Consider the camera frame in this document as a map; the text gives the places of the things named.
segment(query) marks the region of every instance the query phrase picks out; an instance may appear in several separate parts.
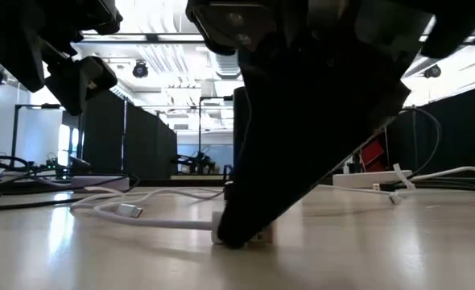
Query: white power cord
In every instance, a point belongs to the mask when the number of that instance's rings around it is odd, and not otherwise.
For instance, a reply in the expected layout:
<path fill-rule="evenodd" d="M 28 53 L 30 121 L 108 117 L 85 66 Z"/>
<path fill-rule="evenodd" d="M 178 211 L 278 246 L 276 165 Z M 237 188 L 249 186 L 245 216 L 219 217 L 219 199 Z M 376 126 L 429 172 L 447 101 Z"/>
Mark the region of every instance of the white power cord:
<path fill-rule="evenodd" d="M 449 170 L 445 170 L 445 171 L 442 171 L 442 172 L 436 172 L 436 173 L 432 173 L 432 174 L 416 176 L 416 177 L 411 178 L 411 180 L 413 180 L 413 181 L 426 180 L 426 179 L 433 178 L 433 177 L 446 176 L 446 175 L 453 174 L 453 173 L 467 172 L 467 171 L 475 172 L 475 167 L 474 166 L 464 166 L 464 167 L 460 167 L 460 168 L 449 169 Z"/>
<path fill-rule="evenodd" d="M 397 175 L 397 177 L 400 179 L 400 181 L 402 181 L 404 183 L 404 185 L 406 185 L 406 188 L 408 188 L 408 189 L 416 189 L 416 187 L 412 183 L 412 181 L 427 180 L 427 179 L 430 179 L 430 178 L 440 177 L 440 176 L 447 176 L 449 174 L 458 173 L 458 172 L 467 172 L 467 171 L 475 172 L 475 167 L 474 166 L 464 166 L 464 167 L 460 167 L 460 168 L 445 170 L 445 171 L 442 171 L 442 172 L 436 172 L 436 173 L 432 173 L 432 174 L 416 176 L 416 177 L 413 177 L 410 180 L 408 180 L 403 175 L 399 164 L 393 165 L 393 169 L 394 169 L 395 174 Z"/>
<path fill-rule="evenodd" d="M 149 200 L 152 197 L 161 195 L 161 194 L 177 194 L 184 197 L 192 197 L 199 200 L 209 201 L 213 198 L 219 197 L 223 191 L 215 190 L 210 188 L 164 188 L 164 189 L 157 189 L 152 192 L 147 193 L 122 193 L 118 190 L 111 189 L 111 188 L 103 188 L 103 187 L 86 187 L 85 189 L 89 191 L 99 190 L 105 191 L 108 193 L 105 194 L 97 194 L 95 196 L 86 197 L 85 199 L 75 202 L 70 206 L 71 210 L 75 209 L 92 209 L 93 214 L 101 219 L 105 219 L 110 222 L 117 222 L 122 223 L 125 225 L 131 226 L 151 226 L 151 227 L 159 227 L 159 228 L 168 228 L 168 229 L 186 229 L 186 230 L 213 230 L 214 229 L 214 222 L 219 221 L 212 221 L 212 222 L 200 222 L 200 221 L 169 221 L 169 220 L 159 220 L 159 219 L 150 219 L 150 218 L 135 218 L 135 217 L 123 217 L 120 215 L 115 214 L 109 210 L 116 209 L 120 205 L 139 205 L 144 203 L 145 201 Z M 205 191 L 207 193 L 216 193 L 212 196 L 203 197 L 199 196 L 190 192 L 186 192 L 186 190 L 200 190 Z M 106 199 L 111 197 L 136 197 L 142 196 L 142 198 L 131 200 L 131 201 L 111 201 L 106 202 L 103 204 L 94 204 L 89 202 L 94 202 L 100 199 Z"/>
<path fill-rule="evenodd" d="M 346 191 L 357 192 L 357 193 L 372 193 L 372 194 L 378 194 L 378 195 L 384 195 L 384 196 L 393 195 L 393 193 L 391 192 L 385 192 L 385 191 L 380 191 L 380 190 L 375 190 L 375 189 L 344 188 L 341 186 L 325 185 L 325 184 L 319 184 L 318 187 L 326 188 L 326 189 L 340 189 L 340 190 L 346 190 Z"/>

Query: window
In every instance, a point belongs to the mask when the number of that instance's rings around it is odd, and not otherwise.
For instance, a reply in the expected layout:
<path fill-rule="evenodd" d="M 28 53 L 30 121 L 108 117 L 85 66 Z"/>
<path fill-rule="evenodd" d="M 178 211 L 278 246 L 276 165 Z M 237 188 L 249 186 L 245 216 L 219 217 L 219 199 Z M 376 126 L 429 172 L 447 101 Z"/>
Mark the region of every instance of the window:
<path fill-rule="evenodd" d="M 57 153 L 60 165 L 67 166 L 69 164 L 69 156 L 76 157 L 78 148 L 78 129 L 69 128 L 66 125 L 60 125 L 59 128 L 59 152 Z"/>

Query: white table surface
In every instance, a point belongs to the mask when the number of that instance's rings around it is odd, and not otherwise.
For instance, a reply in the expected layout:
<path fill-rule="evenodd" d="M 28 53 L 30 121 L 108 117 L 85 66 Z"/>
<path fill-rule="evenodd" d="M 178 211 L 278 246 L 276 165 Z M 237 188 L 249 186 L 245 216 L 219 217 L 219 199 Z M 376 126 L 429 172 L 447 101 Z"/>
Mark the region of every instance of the white table surface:
<path fill-rule="evenodd" d="M 163 196 L 142 216 L 208 221 L 222 207 Z M 276 238 L 236 251 L 212 245 L 209 232 L 124 226 L 66 206 L 5 211 L 0 289 L 475 289 L 475 193 L 393 206 L 317 189 L 278 220 Z"/>

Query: black partition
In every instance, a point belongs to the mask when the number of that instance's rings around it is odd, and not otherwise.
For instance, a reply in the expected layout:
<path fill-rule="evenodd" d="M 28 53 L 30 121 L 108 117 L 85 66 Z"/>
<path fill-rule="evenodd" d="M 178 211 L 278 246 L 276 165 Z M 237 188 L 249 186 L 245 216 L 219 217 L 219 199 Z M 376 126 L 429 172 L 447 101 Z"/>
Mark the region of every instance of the black partition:
<path fill-rule="evenodd" d="M 443 138 L 438 152 L 422 173 L 475 166 L 475 89 L 422 107 L 440 121 Z M 419 165 L 431 154 L 436 140 L 432 121 L 416 115 Z"/>
<path fill-rule="evenodd" d="M 176 133 L 157 116 L 130 103 L 126 108 L 124 169 L 141 179 L 167 179 L 176 172 Z"/>
<path fill-rule="evenodd" d="M 475 166 L 475 90 L 422 106 L 440 121 L 440 147 L 422 174 L 460 166 Z M 390 163 L 416 170 L 429 158 L 436 143 L 436 128 L 422 114 L 404 113 L 388 126 Z"/>
<path fill-rule="evenodd" d="M 95 168 L 122 168 L 124 101 L 106 91 L 87 101 L 82 158 Z"/>

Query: power strip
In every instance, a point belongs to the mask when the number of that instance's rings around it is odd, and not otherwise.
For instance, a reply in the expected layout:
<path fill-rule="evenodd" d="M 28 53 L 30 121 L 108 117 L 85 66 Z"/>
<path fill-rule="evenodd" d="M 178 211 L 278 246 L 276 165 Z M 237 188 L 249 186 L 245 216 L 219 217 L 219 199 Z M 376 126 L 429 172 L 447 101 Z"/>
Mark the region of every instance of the power strip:
<path fill-rule="evenodd" d="M 402 170 L 402 174 L 409 176 L 412 174 L 412 171 Z M 388 183 L 397 180 L 400 179 L 393 171 L 335 174 L 332 176 L 332 185 L 349 189 L 371 189 L 373 184 Z"/>
<path fill-rule="evenodd" d="M 71 179 L 71 187 L 73 188 L 81 188 L 86 186 L 91 186 L 93 184 L 99 184 L 101 182 L 104 183 L 103 186 L 108 189 L 116 189 L 119 191 L 127 190 L 130 187 L 130 180 L 128 177 L 115 180 L 117 178 L 121 178 L 120 176 L 74 176 Z"/>

